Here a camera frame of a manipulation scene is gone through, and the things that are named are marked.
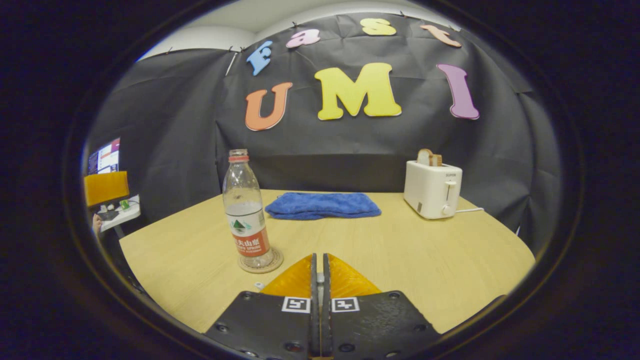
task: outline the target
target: blue towel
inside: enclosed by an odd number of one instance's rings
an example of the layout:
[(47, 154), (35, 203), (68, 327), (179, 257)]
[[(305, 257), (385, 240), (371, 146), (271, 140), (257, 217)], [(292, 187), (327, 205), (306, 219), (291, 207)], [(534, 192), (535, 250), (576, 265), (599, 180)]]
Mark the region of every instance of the blue towel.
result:
[(264, 209), (274, 218), (288, 220), (363, 218), (382, 214), (363, 193), (284, 193)]

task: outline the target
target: computer monitor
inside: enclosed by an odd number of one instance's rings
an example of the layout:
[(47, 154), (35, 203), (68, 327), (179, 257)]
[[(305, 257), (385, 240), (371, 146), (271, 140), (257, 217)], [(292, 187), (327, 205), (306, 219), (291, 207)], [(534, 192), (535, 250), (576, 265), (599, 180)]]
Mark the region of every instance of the computer monitor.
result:
[(120, 138), (109, 142), (89, 156), (88, 175), (118, 171)]

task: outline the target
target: desk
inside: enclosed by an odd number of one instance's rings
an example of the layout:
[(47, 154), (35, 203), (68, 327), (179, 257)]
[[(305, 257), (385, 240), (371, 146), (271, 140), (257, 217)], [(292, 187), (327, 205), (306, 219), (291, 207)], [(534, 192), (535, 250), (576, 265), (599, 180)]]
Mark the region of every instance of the desk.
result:
[[(282, 190), (263, 190), (266, 206)], [(369, 218), (277, 220), (265, 213), (271, 246), (284, 263), (267, 274), (237, 265), (222, 196), (182, 210), (120, 240), (134, 274), (168, 313), (205, 332), (234, 297), (268, 284), (313, 252), (329, 252), (381, 291), (400, 290), (436, 331), (452, 329), (528, 273), (534, 257), (509, 229), (484, 211), (426, 220), (402, 193), (368, 193), (382, 215)], [(458, 209), (476, 208), (460, 199)], [(318, 271), (322, 261), (318, 262)]]
[(116, 210), (118, 211), (118, 215), (115, 218), (102, 222), (102, 227), (100, 228), (101, 233), (114, 227), (116, 234), (118, 234), (118, 237), (120, 237), (121, 239), (124, 237), (124, 233), (122, 232), (122, 228), (120, 228), (120, 224), (140, 216), (140, 195), (131, 197), (129, 201), (134, 201), (133, 203), (129, 203), (129, 210), (123, 211), (122, 207), (119, 206), (116, 208)]

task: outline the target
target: power cord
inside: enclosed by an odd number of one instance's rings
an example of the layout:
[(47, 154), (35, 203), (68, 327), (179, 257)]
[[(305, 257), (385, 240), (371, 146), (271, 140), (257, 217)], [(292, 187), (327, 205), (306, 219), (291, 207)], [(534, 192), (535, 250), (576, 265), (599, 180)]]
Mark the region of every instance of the power cord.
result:
[(475, 209), (466, 209), (466, 210), (457, 210), (457, 213), (468, 213), (470, 211), (480, 211), (480, 210), (484, 210), (484, 208), (475, 208)]

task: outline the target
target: foam letter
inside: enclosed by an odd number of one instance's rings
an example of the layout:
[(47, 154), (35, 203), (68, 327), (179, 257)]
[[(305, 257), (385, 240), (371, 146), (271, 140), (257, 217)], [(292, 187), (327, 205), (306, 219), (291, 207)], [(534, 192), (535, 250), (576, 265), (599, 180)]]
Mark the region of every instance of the foam letter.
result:
[(362, 31), (369, 35), (393, 35), (396, 33), (389, 21), (385, 19), (362, 19), (360, 25), (363, 26)]
[(344, 112), (338, 108), (338, 97), (351, 116), (356, 116), (365, 95), (369, 101), (364, 113), (368, 116), (400, 115), (402, 108), (394, 100), (390, 71), (389, 64), (368, 63), (362, 67), (355, 83), (337, 67), (316, 72), (316, 79), (322, 83), (322, 110), (318, 112), (318, 118), (333, 120), (342, 117)]
[(282, 83), (271, 88), (275, 94), (275, 100), (273, 101), (273, 111), (267, 117), (260, 116), (262, 98), (267, 94), (267, 90), (258, 90), (247, 95), (244, 124), (253, 131), (271, 129), (276, 126), (284, 116), (284, 110), (287, 106), (287, 91), (292, 86), (292, 83)]
[(260, 47), (246, 59), (246, 62), (253, 65), (253, 76), (256, 76), (260, 71), (262, 71), (269, 61), (271, 61), (271, 59), (267, 59), (267, 57), (271, 55), (271, 49), (267, 46), (270, 46), (271, 44), (273, 44), (273, 41), (265, 41), (264, 44), (260, 45)]
[(300, 31), (291, 37), (291, 40), (287, 43), (287, 47), (292, 48), (300, 45), (313, 44), (314, 42), (320, 41), (320, 36), (318, 35), (320, 35), (320, 30), (318, 29)]
[(479, 118), (480, 113), (474, 107), (474, 102), (471, 99), (471, 93), (467, 86), (467, 80), (465, 79), (467, 73), (453, 65), (438, 64), (437, 67), (447, 76), (447, 81), (451, 88), (453, 105), (451, 105), (451, 109), (449, 110), (453, 116), (473, 120)]
[(455, 40), (451, 40), (450, 38), (448, 38), (447, 36), (449, 35), (448, 32), (444, 31), (444, 30), (440, 30), (438, 28), (436, 28), (433, 25), (420, 25), (420, 27), (422, 29), (425, 30), (429, 30), (429, 32), (438, 40), (442, 41), (443, 43), (447, 44), (447, 45), (451, 45), (451, 46), (455, 46), (455, 47), (461, 47), (462, 44), (460, 44), (459, 42), (455, 41)]

